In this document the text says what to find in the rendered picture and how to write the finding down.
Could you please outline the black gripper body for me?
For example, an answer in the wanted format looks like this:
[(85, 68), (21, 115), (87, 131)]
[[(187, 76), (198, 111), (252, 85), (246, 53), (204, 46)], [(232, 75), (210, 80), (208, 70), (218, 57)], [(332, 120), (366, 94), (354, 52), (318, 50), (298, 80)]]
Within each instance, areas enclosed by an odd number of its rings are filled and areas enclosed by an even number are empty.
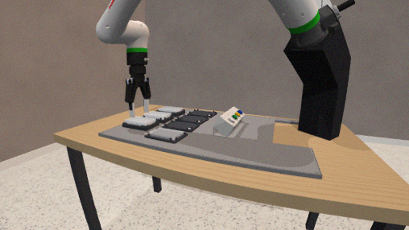
[(145, 66), (132, 66), (129, 67), (129, 73), (131, 75), (130, 78), (132, 78), (132, 84), (133, 86), (136, 86), (137, 79), (140, 79), (140, 83), (138, 86), (142, 86), (142, 81), (141, 79), (145, 79), (144, 74), (146, 74), (146, 67)]

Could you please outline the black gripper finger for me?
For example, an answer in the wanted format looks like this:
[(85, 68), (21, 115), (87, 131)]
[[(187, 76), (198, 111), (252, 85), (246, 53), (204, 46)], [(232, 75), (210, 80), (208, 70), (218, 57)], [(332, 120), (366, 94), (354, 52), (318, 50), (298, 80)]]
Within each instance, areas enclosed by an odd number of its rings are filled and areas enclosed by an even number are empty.
[(144, 98), (143, 99), (144, 113), (149, 113), (149, 99), (151, 98), (149, 77), (145, 77), (145, 83), (144, 83), (144, 79), (141, 79), (141, 81), (142, 81), (143, 86), (139, 86), (139, 87), (140, 87), (140, 90)]
[(135, 118), (135, 111), (134, 111), (134, 98), (136, 94), (136, 90), (138, 88), (138, 85), (140, 83), (140, 79), (137, 79), (136, 86), (133, 86), (132, 84), (132, 78), (131, 79), (126, 79), (126, 95), (125, 95), (125, 102), (130, 102), (129, 103), (129, 113), (130, 117)]

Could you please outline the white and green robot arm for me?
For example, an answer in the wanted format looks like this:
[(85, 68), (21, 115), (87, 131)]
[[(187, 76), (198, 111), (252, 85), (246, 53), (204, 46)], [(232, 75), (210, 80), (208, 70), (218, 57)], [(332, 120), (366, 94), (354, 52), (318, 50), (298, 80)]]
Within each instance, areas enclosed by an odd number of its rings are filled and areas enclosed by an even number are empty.
[[(149, 30), (140, 21), (130, 21), (142, 0), (111, 0), (97, 23), (97, 37), (106, 44), (125, 44), (127, 65), (147, 64)], [(315, 0), (268, 0), (291, 33), (297, 48), (312, 47), (329, 31), (340, 29), (340, 12), (355, 4), (348, 0), (339, 6), (323, 6), (318, 10)]]

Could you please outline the grey button panel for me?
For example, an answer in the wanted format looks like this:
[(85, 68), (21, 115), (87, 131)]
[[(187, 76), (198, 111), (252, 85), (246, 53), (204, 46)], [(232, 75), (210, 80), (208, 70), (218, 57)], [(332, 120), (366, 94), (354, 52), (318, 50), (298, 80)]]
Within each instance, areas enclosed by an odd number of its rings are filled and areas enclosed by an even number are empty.
[[(241, 115), (241, 116), (240, 116)], [(245, 123), (239, 123), (233, 130), (234, 126), (245, 116), (239, 109), (233, 107), (221, 116), (213, 126), (213, 136), (223, 138), (235, 138)], [(233, 131), (232, 131), (233, 130)], [(232, 133), (230, 133), (232, 131)]]

